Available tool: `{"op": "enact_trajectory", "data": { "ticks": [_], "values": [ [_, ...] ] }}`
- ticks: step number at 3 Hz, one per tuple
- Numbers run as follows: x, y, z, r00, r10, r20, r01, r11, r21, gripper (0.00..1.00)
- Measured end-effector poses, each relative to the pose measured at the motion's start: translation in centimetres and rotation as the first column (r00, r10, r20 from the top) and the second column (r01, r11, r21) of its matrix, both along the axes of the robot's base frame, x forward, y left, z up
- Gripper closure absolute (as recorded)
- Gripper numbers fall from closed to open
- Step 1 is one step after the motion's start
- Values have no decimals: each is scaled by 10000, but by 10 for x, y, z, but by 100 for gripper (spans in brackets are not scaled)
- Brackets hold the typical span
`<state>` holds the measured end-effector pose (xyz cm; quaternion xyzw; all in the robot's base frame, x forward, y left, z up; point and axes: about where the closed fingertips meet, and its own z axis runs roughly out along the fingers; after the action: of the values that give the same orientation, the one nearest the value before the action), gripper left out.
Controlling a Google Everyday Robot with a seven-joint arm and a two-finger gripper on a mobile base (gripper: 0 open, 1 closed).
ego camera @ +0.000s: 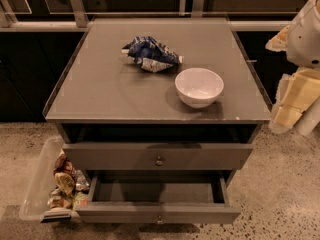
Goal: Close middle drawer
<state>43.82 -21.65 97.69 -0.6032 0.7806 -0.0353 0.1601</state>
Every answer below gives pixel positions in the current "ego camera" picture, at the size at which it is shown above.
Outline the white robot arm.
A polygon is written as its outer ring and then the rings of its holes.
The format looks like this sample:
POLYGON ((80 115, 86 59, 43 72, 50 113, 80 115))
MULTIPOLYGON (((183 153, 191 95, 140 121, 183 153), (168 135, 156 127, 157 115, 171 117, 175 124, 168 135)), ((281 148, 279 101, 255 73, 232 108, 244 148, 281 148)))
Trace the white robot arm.
POLYGON ((296 128, 306 136, 319 124, 320 0, 308 0, 265 48, 285 51, 287 60, 298 66, 295 73, 283 74, 279 81, 269 129, 283 134, 296 128))

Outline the white cylindrical robot base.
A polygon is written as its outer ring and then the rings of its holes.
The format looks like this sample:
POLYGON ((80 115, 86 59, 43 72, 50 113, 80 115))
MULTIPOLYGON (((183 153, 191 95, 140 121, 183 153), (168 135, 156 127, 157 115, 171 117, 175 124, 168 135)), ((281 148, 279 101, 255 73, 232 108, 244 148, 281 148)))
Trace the white cylindrical robot base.
POLYGON ((320 97, 302 115, 295 129, 303 136, 309 135, 320 123, 320 97))

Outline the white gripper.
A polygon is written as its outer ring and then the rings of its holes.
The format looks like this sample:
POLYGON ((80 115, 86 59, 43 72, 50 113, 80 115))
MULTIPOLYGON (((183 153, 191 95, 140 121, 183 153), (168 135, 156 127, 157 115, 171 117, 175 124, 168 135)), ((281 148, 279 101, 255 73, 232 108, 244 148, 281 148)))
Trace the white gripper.
MULTIPOLYGON (((272 37, 265 48, 274 52, 286 52, 288 31, 289 25, 272 37)), ((319 69, 299 67, 293 75, 284 74, 278 84, 269 129, 273 133, 283 134, 295 128, 302 115, 319 97, 319 69)))

